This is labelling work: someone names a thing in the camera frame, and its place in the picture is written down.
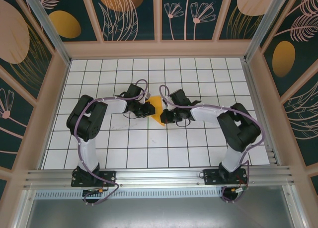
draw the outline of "white arm segment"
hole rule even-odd
[[[217,117],[226,112],[226,110],[219,110],[210,107],[196,107],[191,109],[191,115],[194,120],[201,120],[205,122],[210,122],[218,125]],[[222,161],[222,166],[228,172],[234,172],[240,166],[240,159],[243,156],[244,152],[238,152],[228,147],[228,150],[225,154],[225,158]]]
[[[105,100],[103,102],[107,104],[105,116],[113,113],[123,113],[127,105],[127,102],[121,99]],[[98,166],[95,138],[92,140],[88,140],[87,142],[80,138],[80,153],[88,169],[90,171],[93,171]],[[86,171],[81,161],[79,161],[78,165],[81,169]]]

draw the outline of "vent grille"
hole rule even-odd
[[[87,199],[106,197],[110,192],[94,194]],[[39,190],[36,192],[35,200],[54,200],[54,199],[82,199],[83,190]],[[130,199],[130,198],[185,198],[185,197],[220,197],[220,187],[210,188],[174,188],[174,189],[119,189],[111,199]]]

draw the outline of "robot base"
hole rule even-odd
[[[239,185],[239,179],[244,183],[247,183],[246,170],[244,168],[238,168],[235,172],[230,173],[230,176],[225,181],[219,174],[219,169],[204,169],[203,178],[205,185]]]
[[[105,180],[115,182],[116,172],[115,171],[100,171],[99,164],[93,173]],[[79,166],[72,172],[71,187],[114,187],[113,184],[105,184],[103,181],[93,177],[88,172],[81,169]]]

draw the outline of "enclosure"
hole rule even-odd
[[[317,227],[317,15],[318,0],[0,0],[1,227]],[[140,79],[156,114],[99,120],[97,160],[120,186],[86,206],[67,119]],[[200,175],[231,147],[223,128],[162,123],[161,85],[241,103],[264,128],[240,201]]]

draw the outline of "grid floor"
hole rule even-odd
[[[240,102],[256,118],[239,58],[73,60],[42,168],[76,167],[77,144],[66,120],[82,95],[118,95],[142,78],[149,82],[152,96],[165,84],[171,92],[182,88],[191,101],[223,106]],[[105,116],[96,137],[100,167],[107,169],[217,166],[226,150],[221,128],[200,121],[181,128],[162,126],[153,118],[113,114]],[[245,159],[252,165],[269,164],[265,145],[252,149]]]

